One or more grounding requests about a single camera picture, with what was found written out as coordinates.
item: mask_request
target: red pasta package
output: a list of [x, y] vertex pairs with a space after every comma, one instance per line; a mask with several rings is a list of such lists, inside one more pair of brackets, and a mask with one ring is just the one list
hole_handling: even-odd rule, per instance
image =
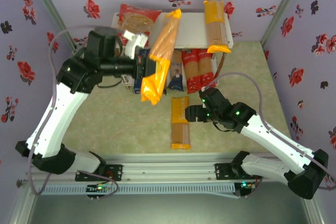
[[[160, 10], [149, 10], [121, 4], [119, 10], [118, 29], [128, 30], [132, 33], [144, 33], [149, 36], [154, 24], [161, 14]], [[127, 44], [127, 39], [118, 34], [123, 46]]]
[[190, 49], [182, 52], [182, 61], [187, 80], [188, 94], [195, 93], [202, 89], [198, 71], [197, 49]]
[[207, 53], [207, 49], [198, 50], [198, 68], [201, 84], [203, 87], [208, 86], [214, 80], [214, 73], [212, 71], [212, 54]]

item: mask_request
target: yellow pasta package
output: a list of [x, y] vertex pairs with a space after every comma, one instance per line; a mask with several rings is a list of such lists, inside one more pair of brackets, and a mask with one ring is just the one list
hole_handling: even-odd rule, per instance
[[231, 52], [227, 45], [224, 1], [210, 0], [204, 1], [205, 7], [205, 27], [208, 40], [207, 52]]
[[181, 15], [180, 9], [166, 15], [166, 18], [169, 20], [161, 30], [160, 35], [149, 52], [149, 58], [156, 61], [156, 72], [142, 78], [141, 101], [150, 100], [153, 105], [156, 105], [161, 99], [179, 30]]

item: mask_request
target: green floor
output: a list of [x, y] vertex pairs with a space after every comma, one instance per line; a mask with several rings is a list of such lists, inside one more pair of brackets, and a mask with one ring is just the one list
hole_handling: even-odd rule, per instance
[[[259, 83], [265, 101], [266, 120], [289, 136], [260, 43], [236, 43], [222, 68], [222, 73], [230, 71], [246, 73]], [[114, 82], [116, 80], [113, 78], [105, 78], [102, 85]], [[231, 103], [245, 102], [258, 110], [258, 93], [249, 80], [237, 76], [226, 77], [219, 81], [218, 89]], [[139, 94], [133, 94], [123, 86], [95, 88], [77, 111], [63, 143], [69, 148], [101, 155], [266, 151], [247, 137], [237, 133], [223, 133], [212, 124], [205, 123], [190, 124], [191, 150], [171, 150], [171, 97], [185, 95], [186, 92], [168, 90], [167, 96], [152, 106], [150, 102], [141, 102]], [[198, 94], [191, 95], [190, 101], [191, 104], [200, 104]]]

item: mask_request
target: white shelf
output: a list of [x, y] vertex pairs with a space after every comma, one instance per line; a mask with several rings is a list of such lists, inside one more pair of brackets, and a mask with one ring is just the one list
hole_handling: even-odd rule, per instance
[[[155, 22], [154, 28], [149, 35], [149, 48], [151, 48], [156, 38], [159, 36], [163, 24], [164, 24], [164, 16], [168, 13], [161, 13], [158, 19]], [[112, 27], [116, 27], [119, 19], [119, 14], [115, 13], [113, 15]], [[233, 38], [231, 34], [230, 24], [225, 14], [225, 28], [226, 28], [226, 36], [228, 47], [233, 47]], [[187, 49], [187, 48], [207, 48], [207, 39], [206, 39], [206, 31], [205, 31], [205, 22], [204, 22], [204, 13], [182, 13], [180, 26], [178, 29], [177, 39], [175, 43], [175, 48], [177, 49]], [[217, 62], [216, 57], [212, 58], [212, 67], [213, 73], [215, 74], [217, 71]], [[183, 75], [183, 86], [186, 86], [186, 78], [184, 73], [184, 68], [182, 67], [182, 75]], [[125, 86], [133, 86], [134, 80], [132, 78], [128, 78], [128, 83], [123, 83]], [[170, 81], [170, 73], [167, 75], [167, 85]]]

